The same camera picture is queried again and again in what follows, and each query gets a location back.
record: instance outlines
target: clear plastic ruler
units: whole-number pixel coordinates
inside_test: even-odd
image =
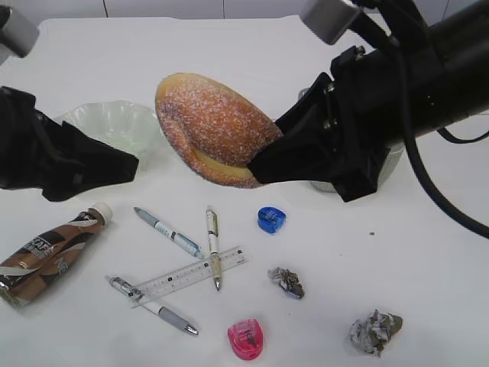
[[[234,268],[248,261],[241,246],[220,252],[219,257],[221,259],[222,271]],[[205,258],[185,268],[171,271],[150,281],[135,285],[133,287],[133,295],[130,297],[131,305],[132,307],[141,306],[210,277],[212,277],[212,270],[209,265],[209,258]]]

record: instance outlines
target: donut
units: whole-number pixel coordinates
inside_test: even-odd
[[[155,104],[167,140],[194,172],[225,186],[261,186],[246,166],[282,132],[245,97],[205,76],[177,73],[160,83]]]

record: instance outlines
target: white pen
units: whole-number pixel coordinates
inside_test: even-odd
[[[185,237],[182,233],[178,233],[174,229],[170,228],[166,223],[161,222],[158,218],[152,216],[146,210],[134,208],[136,214],[144,220],[147,224],[155,228],[159,233],[167,237],[170,241],[175,242],[182,250],[191,254],[199,259],[204,259],[204,254],[200,251],[199,245],[197,245],[191,239]]]
[[[217,289],[217,291],[220,291],[222,283],[222,270],[221,259],[219,257],[219,245],[217,242],[217,214],[214,213],[210,206],[207,206],[206,218],[207,234],[209,236],[209,251],[211,253],[210,263],[212,269],[212,278],[214,279],[215,289]]]
[[[106,276],[105,279],[107,279],[108,283],[114,289],[121,292],[123,295],[125,295],[128,298],[133,298],[137,296],[142,297],[143,295],[140,291],[134,289],[132,285],[130,285],[127,281],[125,281],[120,277]],[[162,307],[154,302],[148,302],[146,304],[143,304],[143,307],[146,310],[150,311],[151,313],[157,315],[163,321],[166,321],[170,325],[175,326],[178,330],[182,330],[191,335],[199,335],[199,331],[197,330],[197,328],[194,327],[194,325],[192,325],[182,317],[178,316],[172,310],[166,307]]]

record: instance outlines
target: bottle cap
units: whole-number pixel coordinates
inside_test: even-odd
[[[284,212],[272,206],[266,206],[258,211],[258,225],[267,233],[275,233],[285,221]]]
[[[104,226],[107,226],[112,220],[112,210],[105,203],[95,203],[90,208],[96,210],[100,213],[102,218],[104,219]]]
[[[241,321],[228,329],[232,350],[244,360],[257,358],[263,350],[263,332],[256,319]]]

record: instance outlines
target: crumpled foil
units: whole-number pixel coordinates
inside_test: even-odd
[[[403,327],[402,317],[375,310],[367,319],[356,320],[350,329],[350,340],[363,352],[381,356],[392,335]]]
[[[289,269],[275,268],[268,271],[268,277],[281,287],[285,293],[300,300],[304,297],[303,286],[299,283],[299,276]]]

